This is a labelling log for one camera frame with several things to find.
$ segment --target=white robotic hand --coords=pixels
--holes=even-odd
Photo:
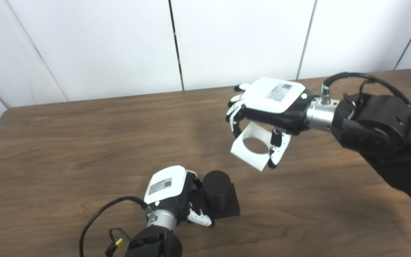
[[[172,166],[158,171],[150,179],[144,201],[150,206],[147,226],[157,225],[172,231],[181,221],[211,227],[213,219],[202,210],[204,199],[191,197],[190,191],[201,188],[202,182],[193,171]]]
[[[261,171],[265,166],[265,163],[261,166],[264,157],[256,153],[250,154],[241,143],[247,137],[261,135],[259,139],[269,148],[266,162],[269,167],[275,168],[283,156],[291,135],[298,135],[309,129],[305,122],[305,110],[312,99],[318,96],[306,90],[300,83],[271,78],[261,78],[251,85],[241,84],[234,89],[244,93],[231,98],[228,104],[230,109],[226,114],[226,121],[230,123],[231,131],[237,138],[232,153]],[[272,136],[268,139],[267,135],[262,135],[264,133],[252,135],[252,131],[261,131],[252,130],[256,124],[247,127],[241,135],[239,122],[245,118],[274,125]]]

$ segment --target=wooden table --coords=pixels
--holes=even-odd
[[[411,70],[373,74],[411,100]],[[323,79],[299,81],[319,92]],[[359,83],[335,83],[333,98]],[[235,94],[226,87],[9,109],[0,119],[0,257],[78,256],[96,210],[143,197],[152,174],[172,165],[201,177],[227,172],[241,207],[214,228],[182,223],[185,257],[411,256],[411,200],[332,135],[292,138],[279,167],[262,173],[230,154],[225,112]],[[85,255],[104,256],[107,229],[134,236],[145,224],[134,203],[110,208],[88,231]]]

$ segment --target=robotic hand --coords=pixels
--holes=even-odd
[[[340,101],[329,96],[331,84],[348,78],[363,78],[359,93],[344,94]],[[391,95],[363,93],[366,84],[379,83]],[[308,129],[330,132],[344,147],[360,155],[393,188],[411,198],[411,103],[394,86],[363,73],[339,73],[321,86],[321,97],[299,83],[262,78],[242,84],[235,91],[245,91],[231,99],[227,121],[237,138],[239,122],[244,118],[274,125],[268,166],[274,168],[280,146],[280,132],[298,135]]]
[[[114,230],[122,232],[129,241],[125,257],[181,257],[182,244],[174,234],[181,221],[212,227],[216,218],[240,214],[234,185],[225,172],[211,171],[201,181],[194,171],[182,166],[168,167],[152,176],[144,200],[134,196],[121,197],[93,215],[80,236],[81,257],[84,256],[85,233],[93,221],[104,210],[124,200],[136,202],[145,210],[147,227],[133,238],[121,228],[110,229],[112,242],[105,251],[107,257],[112,257],[122,245],[122,239],[114,239]]]

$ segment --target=barcode label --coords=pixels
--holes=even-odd
[[[271,92],[269,92],[266,98],[272,99],[274,101],[282,101],[283,98],[291,91],[292,87],[292,85],[280,83],[275,86]]]
[[[148,195],[161,191],[172,186],[172,178],[163,179],[150,186]]]

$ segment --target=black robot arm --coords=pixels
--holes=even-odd
[[[360,97],[362,103],[356,107]],[[411,198],[410,105],[396,96],[346,98],[335,110],[332,134],[341,146],[359,152],[391,187]]]
[[[348,77],[364,79],[359,93],[344,94],[341,101],[331,99],[331,85]],[[386,87],[392,95],[363,93],[364,86],[373,83]],[[291,135],[308,129],[330,132],[342,147],[360,153],[390,186],[411,197],[411,102],[393,85],[372,75],[344,72],[324,80],[321,96],[305,89],[290,100],[289,93],[282,91],[276,99],[281,103],[272,99],[273,91],[280,92],[279,85],[269,94],[264,92],[264,87],[268,85],[258,80],[251,85],[235,87],[235,90],[245,90],[231,99],[227,113],[227,121],[236,137],[240,134],[238,122],[244,118],[275,126],[272,146],[277,146],[273,143],[276,131]],[[253,105],[252,109],[249,106],[254,99],[258,100],[258,105]],[[284,111],[268,108],[286,103],[290,106]],[[270,160],[268,166],[275,168]]]

